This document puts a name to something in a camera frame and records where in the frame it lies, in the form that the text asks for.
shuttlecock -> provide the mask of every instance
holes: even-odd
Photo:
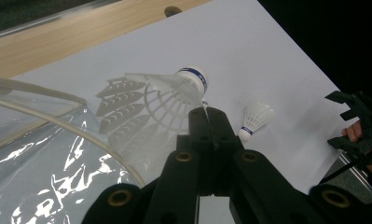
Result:
[[[252,102],[246,107],[243,126],[238,132],[238,137],[242,142],[249,141],[255,131],[269,123],[274,117],[275,112],[269,105],[258,101]]]
[[[188,133],[188,113],[204,106],[208,78],[197,66],[174,75],[127,73],[97,94],[100,133],[146,183],[158,177],[178,134]]]

wooden surface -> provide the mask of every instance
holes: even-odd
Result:
[[[0,77],[14,77],[210,0],[123,0],[0,38]]]

shuttlecock cork base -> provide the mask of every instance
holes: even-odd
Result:
[[[275,113],[269,105],[258,101],[252,102],[246,107],[246,114],[238,137],[244,143],[249,141],[255,131],[269,123],[274,117]]]
[[[203,96],[208,89],[209,79],[200,67],[195,65],[187,66],[180,69],[175,75],[184,77],[189,81],[191,85],[197,88],[200,96]]]

clear plastic sheet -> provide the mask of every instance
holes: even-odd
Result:
[[[203,106],[206,82],[188,69],[109,80],[96,112],[66,93],[0,80],[0,223],[81,223],[106,188],[159,177],[188,133],[188,112]]]
[[[83,106],[63,117],[99,127]],[[0,223],[81,223],[96,197],[128,171],[104,150],[53,124],[0,148]]]

white table surface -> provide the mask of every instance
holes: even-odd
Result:
[[[348,126],[339,116],[347,107],[324,99],[338,88],[255,0],[213,0],[14,79],[84,97],[96,111],[107,79],[170,75],[190,64],[208,74],[205,99],[235,133],[251,98],[276,111],[245,148],[262,152],[304,193],[319,183],[338,157],[326,140]],[[200,223],[233,223],[227,199],[200,205]]]

